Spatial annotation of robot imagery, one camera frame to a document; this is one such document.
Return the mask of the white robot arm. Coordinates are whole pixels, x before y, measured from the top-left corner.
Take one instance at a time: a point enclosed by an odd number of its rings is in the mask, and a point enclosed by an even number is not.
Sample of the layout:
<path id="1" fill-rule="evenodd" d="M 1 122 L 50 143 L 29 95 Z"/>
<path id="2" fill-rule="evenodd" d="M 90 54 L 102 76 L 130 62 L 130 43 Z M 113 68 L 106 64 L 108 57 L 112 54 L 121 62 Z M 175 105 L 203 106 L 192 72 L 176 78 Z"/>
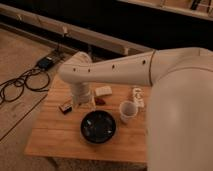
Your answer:
<path id="1" fill-rule="evenodd" d="M 59 68 L 76 103 L 91 82 L 149 86 L 148 171 L 213 171 L 213 51 L 156 50 L 94 63 L 78 52 Z"/>

